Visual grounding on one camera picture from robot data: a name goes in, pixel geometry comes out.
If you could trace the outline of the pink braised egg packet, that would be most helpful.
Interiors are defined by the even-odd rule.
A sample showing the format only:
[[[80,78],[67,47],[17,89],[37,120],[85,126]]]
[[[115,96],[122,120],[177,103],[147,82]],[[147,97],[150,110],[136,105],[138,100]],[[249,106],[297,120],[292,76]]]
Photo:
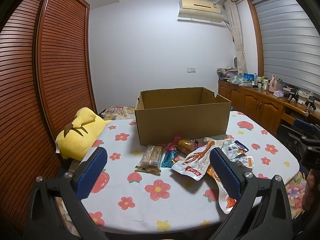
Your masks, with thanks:
[[[173,141],[167,145],[166,151],[180,151],[189,154],[202,145],[197,140],[182,139],[179,134],[175,135]]]

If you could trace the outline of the floral bed quilt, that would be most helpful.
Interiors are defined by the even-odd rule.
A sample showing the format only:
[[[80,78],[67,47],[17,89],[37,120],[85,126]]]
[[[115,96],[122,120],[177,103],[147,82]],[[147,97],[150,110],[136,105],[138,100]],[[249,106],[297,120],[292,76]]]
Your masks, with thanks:
[[[99,116],[104,120],[135,119],[135,108],[128,106],[110,106],[104,109]]]

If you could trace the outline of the wooden sideboard cabinet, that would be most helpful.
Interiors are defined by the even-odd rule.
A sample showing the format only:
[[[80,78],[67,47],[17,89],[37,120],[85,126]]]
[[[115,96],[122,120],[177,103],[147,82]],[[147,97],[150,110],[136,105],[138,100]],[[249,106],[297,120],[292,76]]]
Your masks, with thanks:
[[[247,115],[272,135],[276,135],[280,125],[289,126],[295,119],[319,124],[319,112],[307,112],[304,105],[277,98],[263,89],[239,87],[220,80],[218,94],[232,102],[233,110]]]

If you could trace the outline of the silver orange snack pouch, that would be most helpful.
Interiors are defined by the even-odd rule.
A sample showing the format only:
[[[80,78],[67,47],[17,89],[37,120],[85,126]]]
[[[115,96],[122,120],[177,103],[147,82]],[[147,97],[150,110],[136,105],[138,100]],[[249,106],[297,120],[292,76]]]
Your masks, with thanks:
[[[237,164],[238,166],[243,166],[246,168],[253,168],[254,167],[254,159],[252,156],[238,156],[230,160],[231,162]]]

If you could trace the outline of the stack of folded clothes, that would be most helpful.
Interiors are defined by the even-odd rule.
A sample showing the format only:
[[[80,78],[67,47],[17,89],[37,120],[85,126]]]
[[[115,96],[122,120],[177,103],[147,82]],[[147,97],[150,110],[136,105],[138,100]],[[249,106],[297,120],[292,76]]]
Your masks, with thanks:
[[[236,76],[238,74],[238,70],[235,67],[225,67],[225,68],[217,68],[217,75],[219,80],[227,81],[228,79]]]

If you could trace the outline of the white chicken feet snack bag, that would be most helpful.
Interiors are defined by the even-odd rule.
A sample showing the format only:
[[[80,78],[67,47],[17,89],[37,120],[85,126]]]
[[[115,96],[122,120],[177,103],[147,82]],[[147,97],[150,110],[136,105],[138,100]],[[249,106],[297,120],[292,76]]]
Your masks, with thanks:
[[[176,162],[171,169],[181,175],[189,176],[199,181],[207,172],[210,165],[210,152],[212,149],[228,146],[233,139],[209,140],[202,146],[189,153],[184,160]]]

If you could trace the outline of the clear oat bar packet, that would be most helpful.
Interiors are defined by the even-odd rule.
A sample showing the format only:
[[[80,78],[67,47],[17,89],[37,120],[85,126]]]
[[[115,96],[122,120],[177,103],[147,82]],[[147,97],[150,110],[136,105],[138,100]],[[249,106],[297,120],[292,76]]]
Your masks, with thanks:
[[[162,145],[148,145],[140,162],[135,166],[136,171],[160,174],[163,154]]]

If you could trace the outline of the floral white mattress cover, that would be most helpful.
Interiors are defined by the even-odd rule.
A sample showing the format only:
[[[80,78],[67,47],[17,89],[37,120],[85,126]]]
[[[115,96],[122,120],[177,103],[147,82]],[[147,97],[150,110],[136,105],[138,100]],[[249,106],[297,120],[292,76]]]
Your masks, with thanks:
[[[278,174],[288,183],[297,175],[297,159],[243,113],[230,113],[226,137],[248,148],[255,176]],[[135,170],[145,151],[135,120],[107,124],[94,143],[98,146],[106,149],[108,161],[82,204],[100,230],[123,234],[187,231],[225,219],[217,184],[210,175],[196,181],[170,168],[163,168],[159,175]]]

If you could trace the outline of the grey window blind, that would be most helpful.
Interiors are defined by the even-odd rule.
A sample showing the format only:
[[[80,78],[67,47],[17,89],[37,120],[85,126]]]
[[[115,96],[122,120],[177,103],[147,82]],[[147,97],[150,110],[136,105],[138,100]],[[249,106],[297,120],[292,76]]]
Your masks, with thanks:
[[[263,45],[264,75],[319,93],[319,33],[296,0],[253,0]]]

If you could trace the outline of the beige curtain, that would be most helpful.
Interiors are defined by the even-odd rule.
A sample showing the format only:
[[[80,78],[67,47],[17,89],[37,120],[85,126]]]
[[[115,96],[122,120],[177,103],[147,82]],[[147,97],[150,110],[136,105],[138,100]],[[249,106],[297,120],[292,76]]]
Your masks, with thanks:
[[[228,17],[229,25],[231,27],[231,32],[236,49],[238,74],[243,76],[247,72],[247,66],[239,12],[236,7],[236,3],[232,2],[231,0],[225,1],[224,6]]]

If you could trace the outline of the cream wall air conditioner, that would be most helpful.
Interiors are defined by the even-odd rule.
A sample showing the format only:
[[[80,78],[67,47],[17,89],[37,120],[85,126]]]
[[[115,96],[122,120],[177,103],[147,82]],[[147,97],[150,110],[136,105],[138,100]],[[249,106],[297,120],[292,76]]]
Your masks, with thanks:
[[[180,0],[179,18],[221,23],[224,16],[219,5],[202,0]]]

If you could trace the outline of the blue duck gizzard snack bag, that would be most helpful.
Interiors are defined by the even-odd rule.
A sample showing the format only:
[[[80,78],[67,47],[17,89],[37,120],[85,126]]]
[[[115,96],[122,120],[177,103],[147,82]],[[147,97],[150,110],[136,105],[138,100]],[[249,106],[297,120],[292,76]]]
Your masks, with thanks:
[[[228,157],[228,159],[237,158],[240,155],[246,154],[249,149],[238,140],[226,140],[221,150]]]

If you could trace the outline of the blue foil candy packet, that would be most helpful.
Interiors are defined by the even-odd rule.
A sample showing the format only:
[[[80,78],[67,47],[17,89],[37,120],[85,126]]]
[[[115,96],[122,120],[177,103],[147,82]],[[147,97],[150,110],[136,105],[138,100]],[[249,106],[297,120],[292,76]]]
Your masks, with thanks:
[[[178,155],[179,150],[166,150],[161,167],[171,168],[174,165],[174,160]]]

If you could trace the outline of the white wall switch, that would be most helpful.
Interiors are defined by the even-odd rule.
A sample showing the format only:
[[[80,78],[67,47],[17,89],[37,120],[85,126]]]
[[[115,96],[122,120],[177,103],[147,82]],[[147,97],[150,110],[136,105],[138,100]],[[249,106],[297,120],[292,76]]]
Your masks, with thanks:
[[[187,68],[187,72],[188,72],[188,73],[196,73],[196,68],[188,67],[188,68]]]

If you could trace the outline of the orange chicken feet snack bag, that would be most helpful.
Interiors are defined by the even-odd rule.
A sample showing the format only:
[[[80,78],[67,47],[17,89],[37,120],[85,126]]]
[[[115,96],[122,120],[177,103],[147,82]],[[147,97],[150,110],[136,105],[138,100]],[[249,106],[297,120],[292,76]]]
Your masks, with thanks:
[[[217,187],[219,189],[218,202],[222,211],[225,214],[229,214],[233,207],[236,205],[236,200],[229,196],[226,189],[223,187],[220,178],[211,165],[208,166],[207,173],[211,177],[213,177],[215,182],[217,183]]]

